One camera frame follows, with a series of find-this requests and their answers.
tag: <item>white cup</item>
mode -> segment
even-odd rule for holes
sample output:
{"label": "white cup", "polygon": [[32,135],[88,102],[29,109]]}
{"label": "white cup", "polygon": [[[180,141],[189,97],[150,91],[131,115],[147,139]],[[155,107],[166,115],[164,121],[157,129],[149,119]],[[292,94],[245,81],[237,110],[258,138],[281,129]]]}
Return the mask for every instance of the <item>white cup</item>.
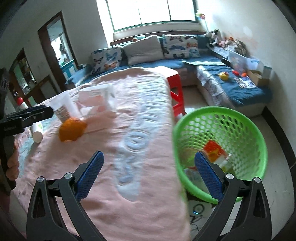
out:
{"label": "white cup", "polygon": [[32,138],[35,142],[40,143],[43,139],[43,126],[41,122],[31,125]]}
{"label": "white cup", "polygon": [[70,117],[80,118],[80,113],[76,104],[71,100],[69,93],[64,91],[54,97],[49,105],[61,122],[65,122]]}

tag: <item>blue gripper pad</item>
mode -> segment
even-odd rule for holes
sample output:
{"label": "blue gripper pad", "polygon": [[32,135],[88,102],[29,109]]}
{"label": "blue gripper pad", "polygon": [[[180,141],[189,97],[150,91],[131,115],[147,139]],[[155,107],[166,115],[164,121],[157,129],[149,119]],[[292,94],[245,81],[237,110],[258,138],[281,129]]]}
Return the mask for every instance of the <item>blue gripper pad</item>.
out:
{"label": "blue gripper pad", "polygon": [[78,202],[81,201],[81,199],[86,198],[89,194],[89,191],[94,184],[94,181],[96,180],[96,177],[98,176],[102,166],[104,164],[104,155],[102,152],[98,152],[88,164],[87,168],[83,172],[83,174],[80,176],[79,180],[76,184],[76,193],[75,197]]}
{"label": "blue gripper pad", "polygon": [[208,161],[201,152],[197,152],[194,157],[194,164],[198,169],[205,185],[207,186],[211,196],[220,202],[223,197],[223,185]]}

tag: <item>blue cloth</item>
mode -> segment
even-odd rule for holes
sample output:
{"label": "blue cloth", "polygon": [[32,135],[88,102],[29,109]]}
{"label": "blue cloth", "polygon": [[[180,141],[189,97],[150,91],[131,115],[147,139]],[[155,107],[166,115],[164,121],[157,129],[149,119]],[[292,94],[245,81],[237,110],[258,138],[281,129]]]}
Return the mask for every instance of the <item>blue cloth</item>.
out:
{"label": "blue cloth", "polygon": [[[232,73],[232,68],[230,67],[219,65],[204,65],[203,67],[217,80],[225,94],[236,107],[256,103],[268,103],[272,99],[272,92],[267,86],[250,89],[241,88],[233,79],[236,76]],[[219,73],[221,72],[229,73],[228,81],[220,79]]]}
{"label": "blue cloth", "polygon": [[128,68],[132,68],[132,67],[143,67],[143,68],[155,68],[158,66],[165,66],[168,67],[170,69],[181,69],[181,68],[187,68],[188,71],[194,71],[195,68],[194,66],[189,66],[186,65],[185,63],[182,62],[182,60],[186,60],[188,62],[193,62],[193,61],[211,61],[211,62],[217,62],[220,61],[218,58],[211,56],[209,54],[201,54],[200,58],[188,58],[188,59],[161,59],[161,60],[157,60],[157,61],[153,61],[153,62],[148,62],[148,63],[140,63],[140,64],[136,64],[136,65],[132,65],[132,66],[128,66],[127,65],[127,61],[126,62],[122,62],[122,66],[116,67],[112,70],[106,71],[104,73],[101,74],[93,74],[90,75],[87,79],[85,79],[84,81],[82,81],[81,84],[85,84],[85,83],[89,83],[92,79],[117,71],[117,70],[124,70],[124,69],[128,69]]}
{"label": "blue cloth", "polygon": [[66,84],[69,84],[73,82],[74,84],[77,84],[80,80],[85,78],[90,74],[92,71],[92,66],[90,64],[86,65],[85,68],[78,70],[75,74],[72,75],[67,81]]}

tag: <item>plastic bag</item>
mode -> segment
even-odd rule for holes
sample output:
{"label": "plastic bag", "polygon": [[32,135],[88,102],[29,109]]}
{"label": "plastic bag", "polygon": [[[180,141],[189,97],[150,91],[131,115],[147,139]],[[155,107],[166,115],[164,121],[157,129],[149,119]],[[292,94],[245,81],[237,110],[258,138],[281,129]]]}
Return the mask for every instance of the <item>plastic bag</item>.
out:
{"label": "plastic bag", "polygon": [[83,117],[92,117],[104,111],[116,112],[113,85],[95,85],[78,91],[77,106]]}

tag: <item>red toy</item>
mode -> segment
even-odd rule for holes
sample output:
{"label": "red toy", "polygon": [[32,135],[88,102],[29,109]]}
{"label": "red toy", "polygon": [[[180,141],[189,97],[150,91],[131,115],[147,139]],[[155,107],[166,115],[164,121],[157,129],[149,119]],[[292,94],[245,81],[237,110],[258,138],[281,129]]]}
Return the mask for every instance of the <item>red toy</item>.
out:
{"label": "red toy", "polygon": [[233,73],[235,76],[237,76],[237,77],[239,76],[239,72],[236,71],[236,70],[233,70],[232,73]]}
{"label": "red toy", "polygon": [[225,157],[227,156],[222,147],[213,140],[209,140],[203,149],[207,153],[211,163],[215,162],[220,155],[224,155]]}
{"label": "red toy", "polygon": [[17,105],[21,105],[23,102],[24,102],[24,100],[23,100],[22,97],[19,97],[19,98],[17,99]]}

